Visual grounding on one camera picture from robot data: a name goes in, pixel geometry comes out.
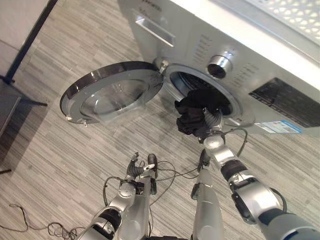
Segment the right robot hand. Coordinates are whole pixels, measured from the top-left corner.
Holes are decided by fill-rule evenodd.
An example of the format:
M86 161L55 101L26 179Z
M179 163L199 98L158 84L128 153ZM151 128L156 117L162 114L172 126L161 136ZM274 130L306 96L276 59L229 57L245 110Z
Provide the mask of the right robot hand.
M204 108L203 113L208 133L223 130L224 119L220 110L211 113L207 108Z

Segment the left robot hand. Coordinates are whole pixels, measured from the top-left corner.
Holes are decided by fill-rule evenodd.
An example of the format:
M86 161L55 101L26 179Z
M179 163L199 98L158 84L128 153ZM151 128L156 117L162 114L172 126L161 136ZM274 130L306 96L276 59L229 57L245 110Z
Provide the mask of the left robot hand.
M158 177L158 159L154 153L150 153L147 156L147 165L145 166L136 166L138 161L139 153L135 152L129 162L129 165L126 170L126 175L132 178L141 176L144 172L150 172L151 177L156 179Z

